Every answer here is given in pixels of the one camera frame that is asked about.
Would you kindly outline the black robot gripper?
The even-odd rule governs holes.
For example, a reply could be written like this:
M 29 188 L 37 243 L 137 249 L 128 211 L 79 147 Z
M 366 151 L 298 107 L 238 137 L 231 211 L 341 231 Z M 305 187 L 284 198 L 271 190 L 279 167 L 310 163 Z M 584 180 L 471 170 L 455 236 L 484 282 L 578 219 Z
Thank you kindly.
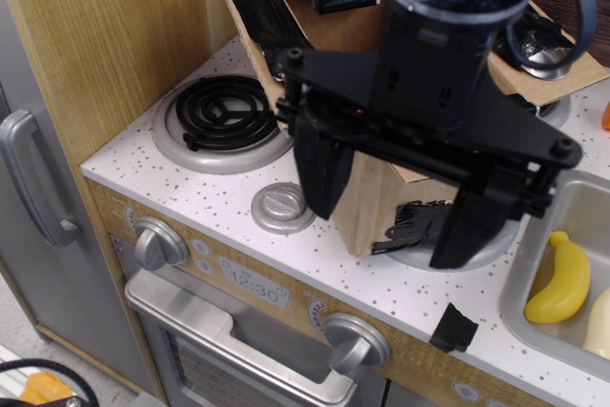
M 281 51 L 278 116 L 307 206 L 331 217 L 357 152 L 454 185 L 435 270 L 464 267 L 508 223 L 543 215 L 581 149 L 502 93 L 487 69 L 498 32 L 511 31 L 527 4 L 474 12 L 456 2 L 449 22 L 391 2 L 375 51 Z

